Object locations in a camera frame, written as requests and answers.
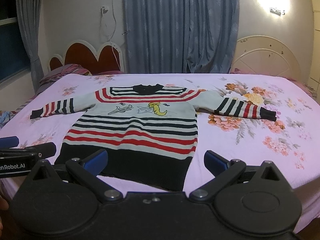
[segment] window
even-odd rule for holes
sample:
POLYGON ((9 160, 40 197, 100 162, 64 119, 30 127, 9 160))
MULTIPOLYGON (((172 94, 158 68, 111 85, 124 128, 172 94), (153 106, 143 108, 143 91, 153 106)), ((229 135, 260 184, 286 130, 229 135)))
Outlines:
POLYGON ((29 68, 17 22, 16 0, 0 0, 0 83, 29 68))

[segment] bed headboard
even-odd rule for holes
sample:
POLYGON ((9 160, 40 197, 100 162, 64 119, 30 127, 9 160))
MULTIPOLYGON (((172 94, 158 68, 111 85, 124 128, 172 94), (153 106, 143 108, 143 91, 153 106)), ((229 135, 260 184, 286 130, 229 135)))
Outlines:
POLYGON ((282 42, 267 36, 249 36, 236 45, 231 72, 280 76, 301 81, 299 63, 282 42))
POLYGON ((102 44, 98 51, 86 41, 75 40, 71 42, 64 54, 53 55, 49 62, 49 69, 54 70, 67 64, 79 64, 92 74, 121 70, 124 71, 123 54, 114 43, 102 44))

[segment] yellow dinosaur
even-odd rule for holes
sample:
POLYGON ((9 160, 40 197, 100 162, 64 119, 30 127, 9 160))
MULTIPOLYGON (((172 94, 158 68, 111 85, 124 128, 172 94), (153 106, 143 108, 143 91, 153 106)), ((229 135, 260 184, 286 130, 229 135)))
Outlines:
POLYGON ((149 107, 150 108, 153 108, 153 112, 156 114, 156 115, 159 115, 159 116, 164 116, 167 114, 167 110, 164 111, 163 113, 160 112, 160 107, 159 107, 160 103, 157 102, 157 103, 149 103, 149 107))

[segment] striped sweater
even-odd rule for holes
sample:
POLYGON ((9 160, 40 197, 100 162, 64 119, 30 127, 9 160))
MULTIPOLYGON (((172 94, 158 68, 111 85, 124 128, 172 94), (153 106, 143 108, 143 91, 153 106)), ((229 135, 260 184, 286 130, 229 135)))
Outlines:
POLYGON ((183 189, 197 145, 196 110, 276 120, 276 112, 214 91, 162 85, 103 88, 56 101, 32 111, 31 119, 86 112, 65 136, 56 164, 84 159, 104 148, 109 155, 102 175, 172 191, 183 189))

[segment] sweater collar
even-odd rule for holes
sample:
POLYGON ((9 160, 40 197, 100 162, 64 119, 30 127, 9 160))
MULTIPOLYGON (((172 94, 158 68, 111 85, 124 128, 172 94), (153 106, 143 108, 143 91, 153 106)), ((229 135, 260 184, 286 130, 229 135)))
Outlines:
POLYGON ((137 85, 133 86, 133 91, 140 94, 140 95, 153 95, 155 92, 161 90, 163 88, 162 85, 156 84, 155 86, 144 86, 144 85, 137 85))

